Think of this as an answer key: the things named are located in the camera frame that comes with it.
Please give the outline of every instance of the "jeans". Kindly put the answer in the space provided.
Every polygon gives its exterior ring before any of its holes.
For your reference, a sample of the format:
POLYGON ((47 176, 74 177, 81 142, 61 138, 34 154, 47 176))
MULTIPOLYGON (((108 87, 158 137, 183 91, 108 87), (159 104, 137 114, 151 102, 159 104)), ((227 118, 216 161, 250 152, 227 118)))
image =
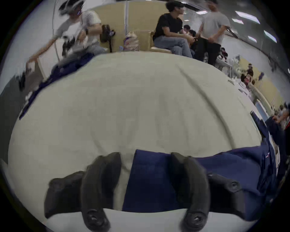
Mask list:
POLYGON ((102 48, 99 43, 96 44, 92 44, 90 46, 88 46, 86 49, 79 51, 79 52, 74 52, 72 54, 69 54, 67 57, 63 58, 62 60, 60 60, 56 65, 54 65, 54 67, 52 68, 51 73, 53 73, 54 69, 56 67, 62 67, 65 66, 66 64, 79 59, 80 57, 84 56, 87 53, 92 53, 95 56, 105 53, 106 49, 102 48))
POLYGON ((192 58, 188 42, 184 38, 159 36, 154 39, 154 45, 158 48, 169 49, 172 54, 192 58))
POLYGON ((194 58, 203 61, 205 52, 207 52, 209 57, 207 63, 214 66, 220 52, 220 44, 209 43, 207 39, 199 37, 194 58))
POLYGON ((191 53, 191 55, 192 55, 192 58, 194 57, 194 54, 195 54, 195 52, 192 50, 192 49, 190 49, 190 53, 191 53))

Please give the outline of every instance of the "black pants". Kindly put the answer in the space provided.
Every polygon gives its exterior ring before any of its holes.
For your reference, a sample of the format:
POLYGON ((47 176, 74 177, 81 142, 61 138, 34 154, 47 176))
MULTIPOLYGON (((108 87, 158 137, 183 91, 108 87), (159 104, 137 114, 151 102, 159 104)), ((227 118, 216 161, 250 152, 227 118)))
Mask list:
POLYGON ((207 39, 199 37, 194 58, 203 61, 205 52, 207 52, 209 56, 208 64, 214 66, 215 60, 220 52, 220 44, 209 43, 207 39))

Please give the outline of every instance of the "blue jeans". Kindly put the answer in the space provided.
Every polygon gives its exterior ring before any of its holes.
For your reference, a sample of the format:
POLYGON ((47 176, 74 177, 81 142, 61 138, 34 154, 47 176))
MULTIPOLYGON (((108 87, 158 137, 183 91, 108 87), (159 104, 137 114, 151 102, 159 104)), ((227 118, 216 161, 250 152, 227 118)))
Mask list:
POLYGON ((159 36, 154 40, 154 45, 158 48, 169 49, 172 54, 192 58, 188 42, 184 38, 159 36))
POLYGON ((191 55, 192 55, 192 58, 193 58, 193 56, 194 56, 195 52, 194 52, 192 49, 190 49, 190 53, 191 53, 191 55))

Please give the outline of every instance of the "floor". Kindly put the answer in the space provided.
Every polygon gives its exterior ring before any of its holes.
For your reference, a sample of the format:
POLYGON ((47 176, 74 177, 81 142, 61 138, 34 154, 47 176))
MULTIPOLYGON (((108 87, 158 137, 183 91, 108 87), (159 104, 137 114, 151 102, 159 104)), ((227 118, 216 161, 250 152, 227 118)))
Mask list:
POLYGON ((26 80, 23 91, 19 90, 18 80, 14 76, 0 95, 0 158, 8 164, 8 148, 14 124, 25 104, 25 96, 42 81, 39 66, 26 80))

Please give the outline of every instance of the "black hair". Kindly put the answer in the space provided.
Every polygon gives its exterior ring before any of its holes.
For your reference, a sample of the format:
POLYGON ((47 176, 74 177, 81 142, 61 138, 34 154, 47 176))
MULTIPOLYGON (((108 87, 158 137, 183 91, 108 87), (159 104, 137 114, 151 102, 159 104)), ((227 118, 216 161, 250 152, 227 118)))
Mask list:
POLYGON ((189 30, 189 34, 192 34, 192 36, 195 37, 195 35, 196 35, 196 31, 194 31, 194 30, 189 30))
POLYGON ((186 25, 184 25, 184 26, 183 26, 183 28, 185 28, 185 29, 187 29, 187 30, 190 30, 190 26, 189 26, 189 25, 187 25, 187 24, 186 24, 186 25))
POLYGON ((175 7, 177 7, 177 8, 184 7, 184 4, 179 2, 179 1, 169 1, 165 5, 166 5, 166 8, 168 9, 169 12, 174 11, 175 7))
POLYGON ((207 0, 207 2, 213 2, 214 4, 218 5, 218 1, 217 0, 207 0))

